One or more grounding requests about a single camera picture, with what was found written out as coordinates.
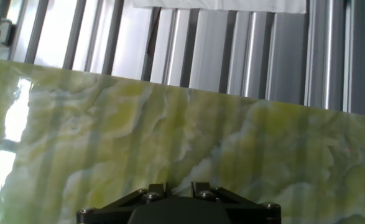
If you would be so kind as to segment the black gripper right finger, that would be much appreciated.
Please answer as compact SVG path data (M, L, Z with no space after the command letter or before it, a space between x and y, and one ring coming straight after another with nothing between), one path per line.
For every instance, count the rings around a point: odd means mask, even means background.
M216 205L230 223L281 224L281 206L274 202L255 203L208 182L192 182L192 196Z

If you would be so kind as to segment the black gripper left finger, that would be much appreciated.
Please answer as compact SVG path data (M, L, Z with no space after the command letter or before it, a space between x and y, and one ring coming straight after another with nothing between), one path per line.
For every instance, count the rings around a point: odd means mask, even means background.
M167 198L167 185L150 184L104 206L103 208L85 207L76 212L77 224L123 224L128 223L133 211Z

